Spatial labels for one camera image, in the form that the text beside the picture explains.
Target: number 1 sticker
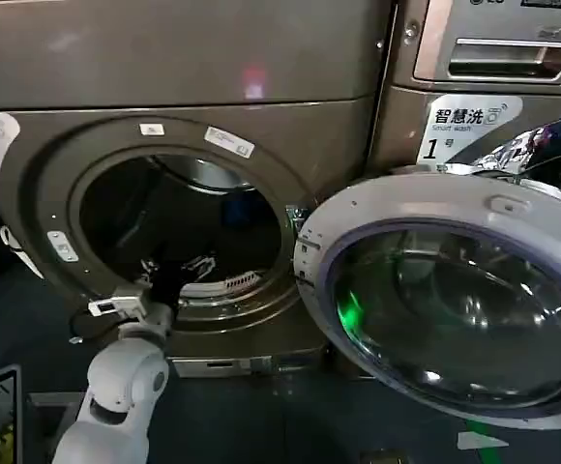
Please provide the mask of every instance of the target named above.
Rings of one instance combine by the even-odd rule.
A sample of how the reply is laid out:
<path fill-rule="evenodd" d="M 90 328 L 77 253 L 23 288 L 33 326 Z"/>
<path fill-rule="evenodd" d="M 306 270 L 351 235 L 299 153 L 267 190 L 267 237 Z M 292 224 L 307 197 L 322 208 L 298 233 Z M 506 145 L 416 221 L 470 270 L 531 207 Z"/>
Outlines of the number 1 sticker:
<path fill-rule="evenodd" d="M 456 154 L 500 126 L 513 121 L 523 108 L 515 96 L 444 95 L 430 105 L 417 162 L 454 162 Z"/>

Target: washer door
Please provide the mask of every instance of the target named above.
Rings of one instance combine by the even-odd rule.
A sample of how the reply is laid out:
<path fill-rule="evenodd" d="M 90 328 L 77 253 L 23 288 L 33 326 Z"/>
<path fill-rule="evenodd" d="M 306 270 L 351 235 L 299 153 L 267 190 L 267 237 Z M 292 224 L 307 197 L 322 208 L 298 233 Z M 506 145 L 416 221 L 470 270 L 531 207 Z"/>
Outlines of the washer door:
<path fill-rule="evenodd" d="M 319 327 L 385 384 L 561 428 L 561 198 L 477 176 L 367 181 L 311 215 L 294 270 Z"/>

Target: front-loading washer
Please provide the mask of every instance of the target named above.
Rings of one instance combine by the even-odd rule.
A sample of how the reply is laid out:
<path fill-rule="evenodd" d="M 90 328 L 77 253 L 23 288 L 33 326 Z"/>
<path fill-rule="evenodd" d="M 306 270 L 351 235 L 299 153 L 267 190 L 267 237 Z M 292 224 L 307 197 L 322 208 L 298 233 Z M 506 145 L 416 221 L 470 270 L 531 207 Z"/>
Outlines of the front-loading washer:
<path fill-rule="evenodd" d="M 306 221 L 301 295 L 399 392 L 561 428 L 561 1 L 408 0 L 396 25 L 374 179 Z"/>
<path fill-rule="evenodd" d="M 325 337 L 290 272 L 295 236 L 364 163 L 390 10 L 0 1 L 12 237 L 82 304 L 145 285 L 159 254 L 214 259 L 180 298 L 169 356 L 185 375 L 316 357 Z"/>

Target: green indicator light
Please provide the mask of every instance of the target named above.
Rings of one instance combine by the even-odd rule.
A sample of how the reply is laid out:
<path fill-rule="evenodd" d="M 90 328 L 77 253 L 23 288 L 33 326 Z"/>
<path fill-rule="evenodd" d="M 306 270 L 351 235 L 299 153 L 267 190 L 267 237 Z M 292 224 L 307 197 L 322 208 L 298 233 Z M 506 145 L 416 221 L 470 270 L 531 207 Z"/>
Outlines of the green indicator light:
<path fill-rule="evenodd" d="M 337 312 L 340 323 L 348 334 L 353 334 L 362 325 L 365 311 L 353 292 L 349 292 L 349 301 L 346 304 L 337 305 Z"/>

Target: washer door frame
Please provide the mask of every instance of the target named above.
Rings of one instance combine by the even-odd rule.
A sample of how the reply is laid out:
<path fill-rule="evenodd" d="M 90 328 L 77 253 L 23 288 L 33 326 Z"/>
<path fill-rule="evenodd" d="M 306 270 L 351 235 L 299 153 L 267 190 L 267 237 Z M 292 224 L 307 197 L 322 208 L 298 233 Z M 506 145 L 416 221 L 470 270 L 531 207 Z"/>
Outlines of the washer door frame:
<path fill-rule="evenodd" d="M 139 129 L 143 123 L 161 124 L 164 135 L 143 135 Z M 243 328 L 273 317 L 299 299 L 288 272 L 296 231 L 285 209 L 296 205 L 312 209 L 313 194 L 282 159 L 256 141 L 251 156 L 243 158 L 206 141 L 208 127 L 171 117 L 133 115 L 80 128 L 49 147 L 51 151 L 44 156 L 44 166 L 34 181 L 34 214 L 28 225 L 38 231 L 37 248 L 57 263 L 57 272 L 81 294 L 97 298 L 128 284 L 96 255 L 80 227 L 78 214 L 85 187 L 118 162 L 188 150 L 183 155 L 196 153 L 202 160 L 231 169 L 266 198 L 279 220 L 281 244 L 274 267 L 260 285 L 227 298 L 213 311 L 186 307 L 181 320 L 190 321 L 189 330 L 198 332 L 206 332 L 206 324 L 215 321 L 220 321 L 222 330 Z M 47 238 L 51 231 L 65 232 L 78 260 L 65 262 L 57 257 Z"/>
<path fill-rule="evenodd" d="M 298 288 L 319 328 L 351 361 L 384 384 L 455 416 L 517 428 L 561 428 L 561 398 L 526 408 L 472 409 L 442 403 L 394 378 L 345 333 L 332 300 L 330 272 L 359 240 L 415 223 L 476 232 L 561 276 L 561 200 L 499 180 L 415 173 L 365 181 L 317 208 L 294 253 Z"/>

